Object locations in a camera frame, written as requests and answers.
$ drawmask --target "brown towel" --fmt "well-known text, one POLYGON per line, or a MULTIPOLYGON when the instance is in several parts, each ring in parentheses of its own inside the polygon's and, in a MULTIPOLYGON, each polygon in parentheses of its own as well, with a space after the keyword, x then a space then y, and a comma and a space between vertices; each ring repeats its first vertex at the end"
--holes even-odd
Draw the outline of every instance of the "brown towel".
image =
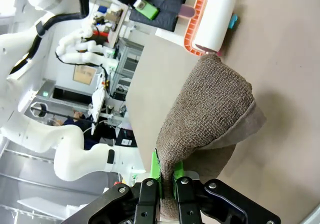
POLYGON ((160 130, 156 148, 164 199, 161 214, 178 219, 172 197, 175 164, 196 171, 206 182, 217 178, 235 144, 257 132, 265 117, 256 106, 251 84, 214 53, 198 61, 160 130))

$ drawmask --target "orange plastic tray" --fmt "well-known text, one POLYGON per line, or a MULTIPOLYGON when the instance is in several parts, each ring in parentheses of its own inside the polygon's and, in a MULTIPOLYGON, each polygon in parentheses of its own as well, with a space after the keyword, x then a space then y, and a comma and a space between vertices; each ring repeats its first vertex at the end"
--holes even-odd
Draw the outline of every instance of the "orange plastic tray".
POLYGON ((199 24, 201 22, 202 16, 204 14, 204 10, 206 8, 207 0, 196 0, 194 4, 194 9, 195 9, 195 16, 189 20, 189 24, 187 26, 185 35, 184 35, 184 48, 196 55, 196 56, 202 56, 206 52, 201 51, 198 49, 194 49, 192 46, 192 42, 195 38, 195 35, 197 33, 199 24))

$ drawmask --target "person in dark clothing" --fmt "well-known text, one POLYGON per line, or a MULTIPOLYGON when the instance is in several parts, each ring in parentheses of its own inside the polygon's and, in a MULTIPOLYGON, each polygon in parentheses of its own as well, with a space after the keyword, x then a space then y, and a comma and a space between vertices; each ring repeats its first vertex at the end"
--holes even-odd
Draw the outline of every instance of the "person in dark clothing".
MULTIPOLYGON (((78 119, 85 119, 85 120, 91 120, 92 116, 89 116, 86 118, 86 116, 82 112, 75 111, 74 118, 78 119)), ((61 120, 55 120, 57 123, 57 126, 66 126, 66 125, 76 125, 79 128, 81 128, 82 132, 84 132, 84 149, 90 150, 94 145, 98 144, 100 142, 101 138, 106 139, 116 139, 116 130, 113 127, 110 127, 106 125, 104 122, 100 123, 101 121, 107 120, 106 118, 100 117, 98 120, 98 125, 95 128, 94 134, 91 135, 91 124, 88 122, 84 122, 81 120, 76 120, 73 118, 68 118, 65 122, 62 122, 61 120)))

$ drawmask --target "screw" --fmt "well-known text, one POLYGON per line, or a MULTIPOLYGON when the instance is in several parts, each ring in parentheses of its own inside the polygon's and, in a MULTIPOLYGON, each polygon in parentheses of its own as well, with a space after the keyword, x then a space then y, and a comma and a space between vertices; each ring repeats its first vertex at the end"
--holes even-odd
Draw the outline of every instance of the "screw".
POLYGON ((182 184, 187 184, 189 182, 189 180, 187 179, 187 178, 183 178, 182 180, 181 180, 181 183, 182 184))
POLYGON ((214 182, 210 183, 209 188, 210 189, 215 189, 217 187, 217 184, 215 184, 214 182))

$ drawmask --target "white paper roll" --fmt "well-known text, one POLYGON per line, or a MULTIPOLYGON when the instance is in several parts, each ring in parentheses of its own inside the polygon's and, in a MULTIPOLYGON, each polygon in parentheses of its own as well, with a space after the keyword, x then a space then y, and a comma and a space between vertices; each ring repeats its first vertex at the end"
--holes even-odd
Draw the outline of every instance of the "white paper roll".
POLYGON ((207 52, 220 50, 234 7, 235 0, 207 0, 193 42, 198 49, 207 52))

